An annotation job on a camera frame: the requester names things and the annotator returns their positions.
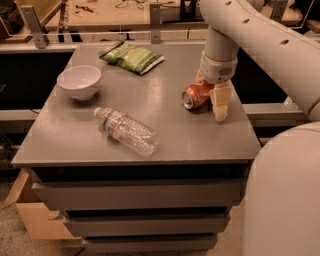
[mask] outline clear bottle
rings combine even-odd
[[[157,132],[126,113],[112,108],[96,108],[94,116],[100,120],[100,128],[109,136],[141,155],[149,156],[158,148]]]

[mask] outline green package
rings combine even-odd
[[[143,47],[130,45],[124,41],[99,52],[99,58],[120,68],[143,75],[164,60],[164,56]]]

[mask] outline drawer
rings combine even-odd
[[[215,235],[140,236],[84,239],[89,253],[203,251],[212,249],[217,242]]]
[[[111,211],[108,216],[65,217],[71,234],[79,237],[218,233],[229,216],[216,209],[146,209]]]
[[[240,179],[34,183],[50,210],[232,206]]]

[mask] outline red can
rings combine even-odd
[[[183,105],[187,109],[196,109],[203,106],[210,98],[209,91],[214,88],[207,82],[194,83],[182,93]]]

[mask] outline metal leg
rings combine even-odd
[[[32,5],[21,6],[24,17],[28,23],[31,30],[33,41],[38,49],[45,49],[49,44],[48,37],[45,35],[43,29],[41,28],[38,17],[33,9]]]

